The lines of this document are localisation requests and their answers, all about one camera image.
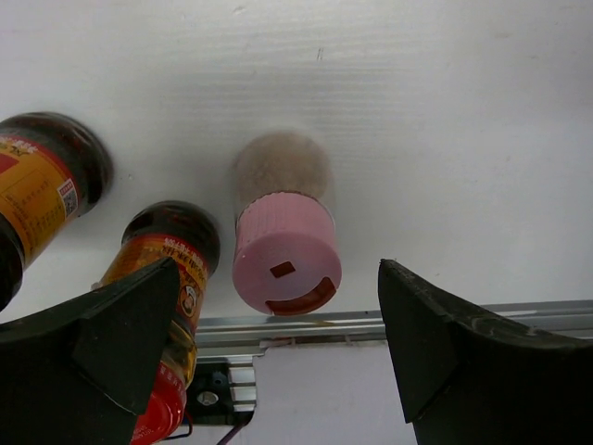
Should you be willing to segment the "red lid sauce jar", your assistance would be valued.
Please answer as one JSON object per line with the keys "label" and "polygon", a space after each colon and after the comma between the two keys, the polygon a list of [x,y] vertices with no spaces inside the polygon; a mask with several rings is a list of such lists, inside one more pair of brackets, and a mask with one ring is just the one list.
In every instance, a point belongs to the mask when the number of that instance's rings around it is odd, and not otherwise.
{"label": "red lid sauce jar", "polygon": [[79,121],[50,111],[1,122],[1,305],[28,267],[109,189],[110,156]]}
{"label": "red lid sauce jar", "polygon": [[165,257],[174,259],[179,271],[175,313],[132,444],[161,441],[183,420],[187,388],[196,368],[196,328],[208,279],[218,267],[220,254],[219,234],[207,212],[183,201],[161,201],[144,208],[129,222],[119,253],[96,284],[109,285]]}

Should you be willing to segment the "pink cap spice jar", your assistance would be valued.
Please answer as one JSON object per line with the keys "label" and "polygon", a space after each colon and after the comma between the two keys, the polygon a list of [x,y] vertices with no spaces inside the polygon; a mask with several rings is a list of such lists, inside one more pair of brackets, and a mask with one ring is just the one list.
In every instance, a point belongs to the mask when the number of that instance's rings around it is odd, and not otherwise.
{"label": "pink cap spice jar", "polygon": [[233,165],[232,279],[251,308],[276,316],[318,310],[342,280],[325,150],[292,131],[250,141]]}

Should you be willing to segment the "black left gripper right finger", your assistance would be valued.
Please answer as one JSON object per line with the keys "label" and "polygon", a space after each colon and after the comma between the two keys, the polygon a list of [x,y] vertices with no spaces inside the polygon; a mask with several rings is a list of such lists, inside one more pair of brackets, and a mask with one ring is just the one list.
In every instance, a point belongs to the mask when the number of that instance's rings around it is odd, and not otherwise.
{"label": "black left gripper right finger", "polygon": [[418,443],[591,442],[590,301],[481,307],[393,260],[378,299]]}

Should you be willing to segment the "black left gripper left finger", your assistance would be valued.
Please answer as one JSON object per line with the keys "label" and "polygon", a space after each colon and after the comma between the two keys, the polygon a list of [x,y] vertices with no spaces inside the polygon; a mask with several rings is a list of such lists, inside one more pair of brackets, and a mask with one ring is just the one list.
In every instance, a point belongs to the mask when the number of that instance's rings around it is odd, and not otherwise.
{"label": "black left gripper left finger", "polygon": [[178,290],[178,267],[166,258],[2,324],[2,443],[130,443]]}

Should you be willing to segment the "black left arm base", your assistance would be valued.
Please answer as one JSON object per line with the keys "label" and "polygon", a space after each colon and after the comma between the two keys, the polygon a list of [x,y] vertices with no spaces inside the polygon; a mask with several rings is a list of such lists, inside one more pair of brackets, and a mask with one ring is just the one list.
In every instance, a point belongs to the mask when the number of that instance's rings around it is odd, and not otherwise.
{"label": "black left arm base", "polygon": [[206,362],[196,366],[186,412],[194,426],[246,425],[257,403],[252,364]]}

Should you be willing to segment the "red lid sauce jar front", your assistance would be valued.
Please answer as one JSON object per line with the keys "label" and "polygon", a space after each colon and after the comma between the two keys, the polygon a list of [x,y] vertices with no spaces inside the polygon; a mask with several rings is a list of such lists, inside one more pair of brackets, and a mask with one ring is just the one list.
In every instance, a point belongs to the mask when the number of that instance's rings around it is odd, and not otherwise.
{"label": "red lid sauce jar front", "polygon": [[165,257],[174,259],[179,271],[175,313],[132,444],[161,441],[183,420],[187,388],[196,368],[196,328],[208,279],[218,267],[220,254],[219,234],[207,212],[183,201],[161,201],[144,208],[129,222],[119,253],[96,284],[109,285]]}

